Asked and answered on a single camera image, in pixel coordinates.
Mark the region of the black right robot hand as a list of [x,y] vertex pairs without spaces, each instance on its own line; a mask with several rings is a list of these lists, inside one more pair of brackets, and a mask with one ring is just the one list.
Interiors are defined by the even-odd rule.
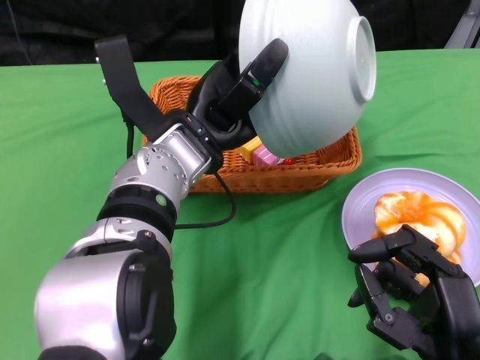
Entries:
[[411,226],[349,252],[357,288],[348,305],[364,305],[367,329],[421,359],[479,358],[479,297],[460,265]]

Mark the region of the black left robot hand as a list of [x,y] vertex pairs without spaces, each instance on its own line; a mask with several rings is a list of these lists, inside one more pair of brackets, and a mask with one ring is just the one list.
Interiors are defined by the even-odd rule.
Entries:
[[243,68],[233,52],[215,63],[194,86],[187,111],[212,135],[220,150],[233,150],[252,140],[249,111],[262,99],[287,59],[289,48],[276,38]]

